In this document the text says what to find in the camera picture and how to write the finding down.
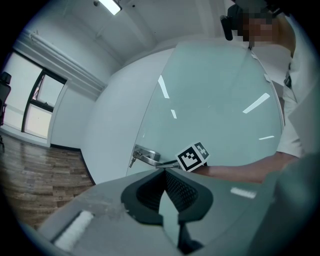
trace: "office chair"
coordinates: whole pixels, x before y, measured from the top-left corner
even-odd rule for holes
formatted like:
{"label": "office chair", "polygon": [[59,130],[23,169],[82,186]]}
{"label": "office chair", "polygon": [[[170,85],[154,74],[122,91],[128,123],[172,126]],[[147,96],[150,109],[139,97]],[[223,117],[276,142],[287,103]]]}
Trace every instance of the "office chair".
{"label": "office chair", "polygon": [[[9,86],[11,81],[11,75],[7,72],[3,72],[0,76],[0,126],[4,125],[5,111],[6,111],[6,100],[11,91]],[[0,135],[0,144],[2,145],[2,151],[5,152],[5,144],[3,142],[2,136]]]}

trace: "shirt sleeve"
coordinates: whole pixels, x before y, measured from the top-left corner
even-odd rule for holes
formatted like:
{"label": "shirt sleeve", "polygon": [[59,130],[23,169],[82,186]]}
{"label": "shirt sleeve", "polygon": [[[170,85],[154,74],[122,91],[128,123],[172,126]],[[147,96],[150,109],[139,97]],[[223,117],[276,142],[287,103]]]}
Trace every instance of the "shirt sleeve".
{"label": "shirt sleeve", "polygon": [[298,103],[293,91],[286,86],[283,88],[283,100],[285,125],[276,151],[301,158],[304,155],[304,150],[295,128],[288,119],[288,116],[295,110]]}

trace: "ceiling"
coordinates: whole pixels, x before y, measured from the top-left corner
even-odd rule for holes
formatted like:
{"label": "ceiling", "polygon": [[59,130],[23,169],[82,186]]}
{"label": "ceiling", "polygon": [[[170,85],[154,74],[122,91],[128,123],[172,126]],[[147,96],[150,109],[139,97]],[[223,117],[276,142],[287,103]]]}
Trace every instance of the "ceiling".
{"label": "ceiling", "polygon": [[55,9],[90,29],[121,65],[187,38],[222,35],[224,0],[120,0],[113,16],[94,0],[56,0]]}

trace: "black window frame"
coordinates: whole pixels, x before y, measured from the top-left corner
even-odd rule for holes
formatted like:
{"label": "black window frame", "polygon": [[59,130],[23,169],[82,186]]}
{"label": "black window frame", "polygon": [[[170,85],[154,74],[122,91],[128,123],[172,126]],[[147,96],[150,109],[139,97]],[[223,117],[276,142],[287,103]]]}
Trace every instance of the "black window frame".
{"label": "black window frame", "polygon": [[22,53],[20,53],[19,51],[13,49],[11,54],[12,53],[15,53],[17,55],[19,55],[20,57],[26,59],[27,61],[31,62],[32,64],[38,66],[39,68],[42,69],[42,71],[40,72],[38,78],[36,79],[32,89],[31,89],[31,92],[30,92],[30,95],[28,97],[28,100],[26,102],[26,105],[25,105],[25,108],[24,108],[24,113],[23,113],[23,119],[22,119],[22,125],[21,125],[21,132],[22,133],[25,133],[25,126],[26,126],[26,121],[27,121],[27,115],[28,115],[28,110],[29,110],[29,106],[30,104],[31,105],[34,105],[34,106],[37,106],[43,110],[46,110],[46,111],[49,111],[49,112],[53,112],[54,111],[54,107],[48,105],[48,104],[45,104],[43,102],[40,102],[39,100],[35,100],[33,99],[33,96],[38,88],[38,85],[39,83],[41,82],[42,78],[44,76],[48,76],[48,77],[51,77],[52,79],[58,81],[59,83],[63,84],[63,86],[65,86],[66,82],[67,82],[67,79],[57,75],[56,73],[50,71],[49,69],[41,66],[40,64],[36,63],[35,61],[33,61],[32,59],[28,58],[27,56],[23,55]]}

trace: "forearm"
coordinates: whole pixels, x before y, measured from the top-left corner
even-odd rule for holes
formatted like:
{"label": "forearm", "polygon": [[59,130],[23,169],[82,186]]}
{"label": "forearm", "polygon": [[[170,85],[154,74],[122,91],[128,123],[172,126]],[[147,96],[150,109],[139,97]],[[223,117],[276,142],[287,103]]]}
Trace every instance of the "forearm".
{"label": "forearm", "polygon": [[259,161],[241,166],[201,166],[193,173],[213,178],[235,181],[262,183],[266,175],[283,169],[288,163],[298,159],[295,156],[276,152]]}

